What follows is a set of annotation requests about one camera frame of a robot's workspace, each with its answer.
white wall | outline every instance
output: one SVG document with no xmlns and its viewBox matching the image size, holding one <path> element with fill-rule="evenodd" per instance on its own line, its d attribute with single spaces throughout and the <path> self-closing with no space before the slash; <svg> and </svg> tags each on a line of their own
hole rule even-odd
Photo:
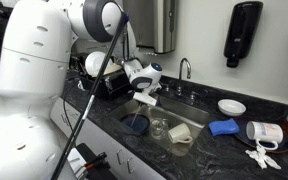
<svg viewBox="0 0 288 180">
<path fill-rule="evenodd" d="M 223 50 L 233 6 L 243 1 L 178 1 L 175 52 L 139 53 L 144 62 L 157 62 L 164 75 L 178 78 L 180 60 L 186 57 L 192 65 L 189 81 L 288 104 L 288 0 L 262 0 L 250 54 L 235 69 L 226 67 Z"/>
</svg>

soap dispenser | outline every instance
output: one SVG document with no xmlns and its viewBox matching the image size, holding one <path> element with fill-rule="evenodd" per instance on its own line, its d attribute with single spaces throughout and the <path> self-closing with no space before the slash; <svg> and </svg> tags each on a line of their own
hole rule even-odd
<svg viewBox="0 0 288 180">
<path fill-rule="evenodd" d="M 224 48 L 227 67 L 237 67 L 239 60 L 248 55 L 262 9 L 263 3 L 258 1 L 242 2 L 234 6 Z"/>
</svg>

white cloth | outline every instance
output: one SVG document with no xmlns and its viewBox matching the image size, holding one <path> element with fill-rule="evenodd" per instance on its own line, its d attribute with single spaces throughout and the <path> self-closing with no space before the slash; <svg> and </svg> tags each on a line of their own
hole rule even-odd
<svg viewBox="0 0 288 180">
<path fill-rule="evenodd" d="M 262 169 L 267 168 L 266 163 L 275 169 L 282 169 L 271 157 L 265 155 L 266 151 L 262 146 L 256 146 L 256 151 L 246 150 L 245 152 L 250 158 L 255 159 Z"/>
</svg>

faucet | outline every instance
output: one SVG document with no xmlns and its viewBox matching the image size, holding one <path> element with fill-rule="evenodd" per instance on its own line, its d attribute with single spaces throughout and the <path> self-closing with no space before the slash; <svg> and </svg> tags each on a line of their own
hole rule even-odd
<svg viewBox="0 0 288 180">
<path fill-rule="evenodd" d="M 184 61 L 186 62 L 186 66 L 187 66 L 187 79 L 191 79 L 191 64 L 186 58 L 183 58 L 181 60 L 180 74 L 179 74 L 179 77 L 178 77 L 178 79 L 179 79 L 179 84 L 177 86 L 177 94 L 178 95 L 182 94 L 182 67 L 183 67 Z"/>
</svg>

stainless steel sink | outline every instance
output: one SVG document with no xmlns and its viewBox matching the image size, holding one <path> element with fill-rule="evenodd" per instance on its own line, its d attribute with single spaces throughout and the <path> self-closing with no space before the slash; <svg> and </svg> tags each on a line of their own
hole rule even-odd
<svg viewBox="0 0 288 180">
<path fill-rule="evenodd" d="M 148 117 L 150 121 L 165 119 L 169 129 L 185 123 L 191 131 L 193 141 L 189 144 L 172 144 L 167 135 L 161 139 L 156 139 L 151 136 L 150 132 L 147 132 L 143 136 L 176 156 L 184 156 L 194 144 L 204 125 L 209 122 L 210 114 L 163 96 L 159 96 L 158 102 L 158 106 L 155 107 L 142 105 L 138 113 Z M 120 120 L 127 114 L 136 113 L 138 107 L 139 103 L 136 100 L 131 100 L 111 111 L 109 116 Z"/>
</svg>

